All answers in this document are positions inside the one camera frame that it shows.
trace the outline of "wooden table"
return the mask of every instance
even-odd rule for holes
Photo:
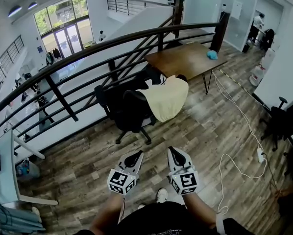
[[[221,54],[218,54],[218,60],[209,59],[207,57],[208,51],[210,51],[209,48],[194,42],[147,55],[145,59],[166,77],[181,74],[187,80],[190,80],[202,75],[207,94],[210,88],[212,70],[227,62],[226,58]],[[207,71],[211,71],[208,87],[204,75]]]

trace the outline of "glass door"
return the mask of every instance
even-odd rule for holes
[[[66,28],[67,31],[67,37],[70,40],[71,43],[71,47],[72,47],[72,51],[73,53],[76,53],[78,51],[81,51],[81,44],[80,44],[80,39],[78,36],[78,32],[76,29],[76,25],[72,25]]]
[[[59,47],[61,48],[62,52],[63,52],[63,55],[65,57],[69,57],[71,54],[72,54],[72,50],[71,50],[71,47],[67,41],[67,36],[66,36],[66,33],[65,33],[65,29],[62,29],[60,31],[57,31],[55,33],[56,35],[56,38],[58,40],[58,43],[59,43]]]

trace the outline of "yellow shirt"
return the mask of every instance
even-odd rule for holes
[[[171,76],[163,85],[153,85],[147,90],[137,91],[146,97],[154,116],[160,122],[165,122],[180,112],[186,101],[188,90],[187,82]]]

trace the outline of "window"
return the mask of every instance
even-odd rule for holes
[[[80,18],[89,14],[86,0],[73,0],[73,9],[76,18]]]
[[[40,10],[34,14],[35,21],[37,23],[40,35],[51,30],[47,9]]]
[[[62,0],[49,6],[48,13],[52,28],[75,19],[72,0]]]
[[[57,43],[54,37],[54,34],[50,34],[44,38],[42,38],[43,44],[47,52],[51,52],[53,49],[57,48]]]
[[[80,33],[80,38],[83,44],[83,47],[86,48],[90,44],[90,42],[93,41],[93,35],[92,30],[90,26],[90,20],[82,20],[80,22],[77,22],[77,26]]]

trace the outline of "table leg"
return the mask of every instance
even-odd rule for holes
[[[204,73],[202,74],[202,77],[203,77],[203,82],[204,82],[205,91],[206,91],[206,95],[207,95],[208,92],[209,92],[209,89],[210,89],[211,78],[212,78],[212,70],[211,70],[211,73],[210,73],[210,81],[209,81],[209,85],[208,85],[208,87],[207,87],[207,85],[206,85],[206,80],[205,80],[205,75],[204,75]]]
[[[43,154],[41,154],[40,152],[35,151],[34,149],[32,149],[29,145],[27,145],[24,141],[22,141],[16,135],[14,135],[14,141],[17,144],[19,144],[20,146],[22,146],[23,148],[25,148],[26,150],[28,150],[29,152],[31,152],[32,154],[34,154],[35,156],[37,156],[38,158],[45,159],[45,156]]]
[[[29,203],[42,204],[42,205],[53,205],[53,206],[58,205],[58,202],[56,200],[33,198],[33,197],[27,197],[23,195],[19,195],[19,200],[29,202]]]

